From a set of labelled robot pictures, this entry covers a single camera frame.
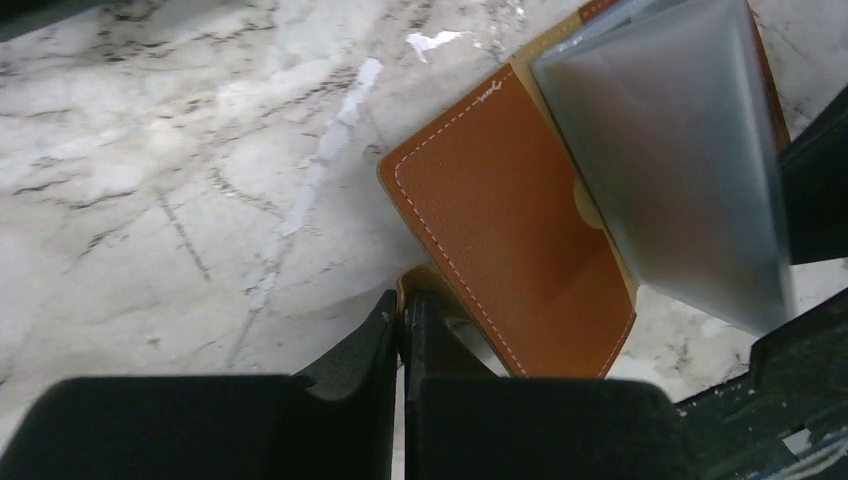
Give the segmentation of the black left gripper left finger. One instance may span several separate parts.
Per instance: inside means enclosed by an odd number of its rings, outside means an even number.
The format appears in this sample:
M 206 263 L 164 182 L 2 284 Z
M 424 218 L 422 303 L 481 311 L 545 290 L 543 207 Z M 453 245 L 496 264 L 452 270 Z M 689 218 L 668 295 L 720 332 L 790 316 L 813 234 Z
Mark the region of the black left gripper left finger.
M 387 479 L 397 296 L 291 374 L 77 377 L 31 407 L 5 479 Z

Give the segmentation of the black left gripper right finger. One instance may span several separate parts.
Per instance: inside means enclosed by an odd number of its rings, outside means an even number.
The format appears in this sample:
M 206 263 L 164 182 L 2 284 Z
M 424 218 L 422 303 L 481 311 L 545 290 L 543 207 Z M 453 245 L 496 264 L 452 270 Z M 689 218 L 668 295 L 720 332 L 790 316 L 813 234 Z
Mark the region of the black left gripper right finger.
M 449 329 L 438 300 L 404 308 L 409 479 L 695 479 L 669 398 L 628 380 L 500 377 Z

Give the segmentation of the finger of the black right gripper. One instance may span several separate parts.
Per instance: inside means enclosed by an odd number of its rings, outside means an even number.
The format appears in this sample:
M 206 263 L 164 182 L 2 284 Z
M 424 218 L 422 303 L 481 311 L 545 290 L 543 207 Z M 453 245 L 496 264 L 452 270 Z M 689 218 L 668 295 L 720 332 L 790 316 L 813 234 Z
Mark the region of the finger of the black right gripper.
M 847 476 L 847 293 L 757 340 L 746 373 L 676 405 L 702 479 Z
M 780 155 L 794 265 L 847 256 L 847 91 Z

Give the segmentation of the brown leather card holder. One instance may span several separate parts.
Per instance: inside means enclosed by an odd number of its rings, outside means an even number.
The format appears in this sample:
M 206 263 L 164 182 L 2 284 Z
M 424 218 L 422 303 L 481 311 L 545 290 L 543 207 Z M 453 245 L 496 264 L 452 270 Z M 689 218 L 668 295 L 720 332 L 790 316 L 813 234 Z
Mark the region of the brown leather card holder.
M 449 315 L 516 376 L 603 377 L 648 286 L 793 316 L 788 145 L 744 1 L 590 1 L 384 157 Z

